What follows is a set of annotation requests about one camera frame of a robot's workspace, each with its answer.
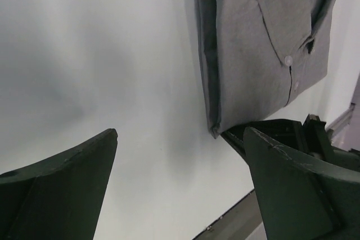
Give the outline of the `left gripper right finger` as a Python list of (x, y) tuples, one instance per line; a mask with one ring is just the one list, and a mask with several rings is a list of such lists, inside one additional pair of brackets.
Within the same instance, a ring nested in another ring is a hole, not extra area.
[(359, 239), (359, 172), (244, 131), (268, 239)]

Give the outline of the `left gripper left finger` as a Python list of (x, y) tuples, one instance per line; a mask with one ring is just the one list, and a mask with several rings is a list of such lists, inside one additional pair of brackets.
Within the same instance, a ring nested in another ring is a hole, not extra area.
[(1, 239), (93, 239), (118, 134), (1, 174)]

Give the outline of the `grey long sleeve shirt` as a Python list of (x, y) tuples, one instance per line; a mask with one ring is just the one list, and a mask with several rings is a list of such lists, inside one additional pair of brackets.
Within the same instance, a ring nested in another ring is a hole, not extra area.
[(209, 132), (259, 121), (327, 74), (336, 0), (197, 0)]

